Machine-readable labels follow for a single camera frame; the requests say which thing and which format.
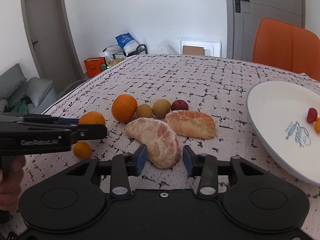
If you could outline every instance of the white plate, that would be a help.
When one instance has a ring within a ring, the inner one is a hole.
[[[252,125],[279,165],[304,181],[320,185],[320,134],[307,122],[320,96],[302,86],[268,81],[251,89],[247,107]]]

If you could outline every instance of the green cloth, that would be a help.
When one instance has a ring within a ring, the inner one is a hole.
[[[13,109],[10,111],[11,113],[24,113],[28,114],[28,104],[29,98],[24,97],[20,99],[17,103],[14,104]]]

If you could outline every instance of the gray pillow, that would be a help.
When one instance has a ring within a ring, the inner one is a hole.
[[[26,96],[27,81],[22,84],[7,98],[8,107],[14,106],[21,98]]]
[[[9,68],[0,76],[0,100],[10,96],[25,80],[19,64]]]
[[[41,78],[30,78],[27,85],[27,96],[35,107],[39,106],[45,96],[52,88],[52,80]]]
[[[5,99],[0,100],[0,113],[3,113],[6,106],[8,106],[8,101]]]

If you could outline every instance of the orange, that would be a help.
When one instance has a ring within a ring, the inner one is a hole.
[[[119,122],[129,122],[138,107],[137,100],[131,95],[119,95],[113,102],[111,113]]]
[[[85,160],[91,154],[90,146],[82,141],[73,145],[73,154],[81,160]]]
[[[106,125],[106,120],[103,115],[98,112],[88,112],[83,115],[78,124],[103,124]]]
[[[317,132],[320,132],[320,118],[317,119],[315,128]]]

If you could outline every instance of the patterned bedspread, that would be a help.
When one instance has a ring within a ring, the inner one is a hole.
[[[288,81],[318,94],[318,83],[307,76],[237,60],[185,55],[137,55],[90,79],[50,107],[45,114],[78,118],[89,111],[98,111],[107,119],[107,138],[88,141],[92,154],[109,160],[116,154],[133,153],[140,145],[124,133],[124,124],[111,115],[113,100],[120,94],[133,95],[138,104],[150,106],[160,98],[170,102],[183,99],[189,109],[211,115],[217,123],[218,137],[200,140],[179,137],[180,148],[185,144],[196,153],[215,155],[229,160],[239,155],[277,176],[297,185],[308,195],[310,212],[303,230],[320,239],[320,188],[289,175],[267,154],[252,125],[246,109],[246,98],[257,83],[268,80]],[[79,160],[71,152],[27,156],[22,190],[72,166]],[[193,188],[199,178],[188,178],[180,160],[173,168],[160,170],[150,162],[138,178],[129,178],[131,188]],[[110,177],[103,178],[101,189],[109,190]],[[219,178],[219,191],[228,188],[227,177]],[[26,229],[19,212],[12,214],[3,233]]]

